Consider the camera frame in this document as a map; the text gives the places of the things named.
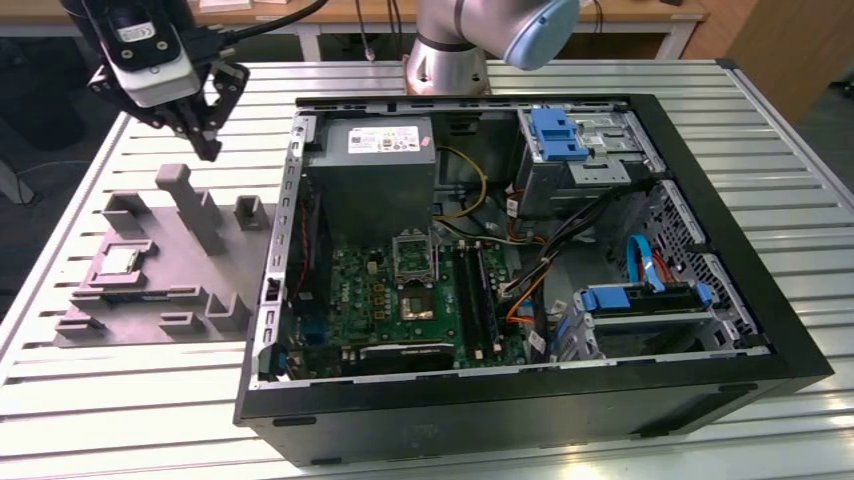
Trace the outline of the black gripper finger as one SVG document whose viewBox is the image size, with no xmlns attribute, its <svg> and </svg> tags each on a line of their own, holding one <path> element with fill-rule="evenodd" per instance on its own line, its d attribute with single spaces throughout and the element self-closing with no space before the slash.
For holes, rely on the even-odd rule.
<svg viewBox="0 0 854 480">
<path fill-rule="evenodd" d="M 202 160 L 215 161 L 222 150 L 218 132 L 245 93 L 250 70 L 242 64 L 219 61 L 209 68 L 209 74 L 213 76 L 211 85 L 217 98 L 210 101 L 205 89 L 194 96 L 193 112 L 197 123 L 193 126 L 193 146 Z"/>
<path fill-rule="evenodd" d="M 102 100 L 150 127 L 169 128 L 179 138 L 191 143 L 201 160 L 213 160 L 213 136 L 205 129 L 209 106 L 202 92 L 155 107 L 140 107 L 106 67 L 96 71 L 88 89 Z"/>
</svg>

